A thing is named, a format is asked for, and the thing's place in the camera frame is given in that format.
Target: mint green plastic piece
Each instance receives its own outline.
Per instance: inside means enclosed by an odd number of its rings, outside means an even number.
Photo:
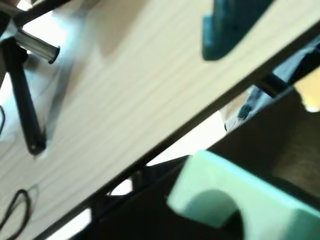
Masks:
[[[167,204],[214,228],[239,210],[245,240],[320,240],[319,211],[208,151],[187,160]]]

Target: wood grain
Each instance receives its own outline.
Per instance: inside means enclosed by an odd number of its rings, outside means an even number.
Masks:
[[[31,240],[319,20],[318,0],[277,0],[224,59],[201,58],[211,1],[74,0],[53,18],[62,32],[53,65],[26,69],[48,148],[27,152],[12,94],[3,102],[0,216],[29,189]],[[48,35],[54,29],[46,26]],[[23,207],[0,234],[20,224]]]

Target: teal object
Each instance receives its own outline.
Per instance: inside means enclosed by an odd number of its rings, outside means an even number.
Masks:
[[[240,211],[245,240],[320,239],[319,211],[208,151],[187,160],[167,204],[214,228]]]
[[[213,14],[204,16],[202,21],[203,59],[215,61],[227,55],[273,1],[214,0]]]

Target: black cable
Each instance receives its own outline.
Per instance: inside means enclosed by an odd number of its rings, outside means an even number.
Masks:
[[[28,192],[26,190],[20,189],[14,195],[10,205],[8,206],[8,208],[7,208],[6,212],[5,212],[4,218],[0,223],[0,231],[2,230],[2,228],[4,227],[4,225],[6,224],[8,219],[10,218],[11,214],[16,209],[16,202],[17,202],[17,199],[18,199],[18,197],[20,195],[24,196],[24,201],[25,201],[24,217],[23,217],[23,220],[22,220],[22,223],[21,223],[19,229],[12,236],[7,238],[6,240],[16,240],[20,236],[20,234],[23,232],[23,230],[27,226],[27,223],[30,220],[30,216],[31,216],[31,200],[30,200]]]
[[[1,116],[2,116],[2,122],[1,122],[1,125],[0,125],[0,136],[2,134],[2,131],[4,129],[4,126],[5,126],[5,123],[6,123],[6,114],[5,114],[5,110],[4,108],[0,105],[0,113],[1,113]]]

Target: wooden desk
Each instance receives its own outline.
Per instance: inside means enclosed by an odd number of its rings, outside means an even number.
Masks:
[[[38,158],[27,152],[13,96],[3,100],[0,216],[18,189],[34,201],[20,239],[36,237],[320,19],[320,1],[277,0],[227,57],[204,62],[202,16],[211,4],[74,0],[55,11],[58,60],[26,66],[48,137]]]

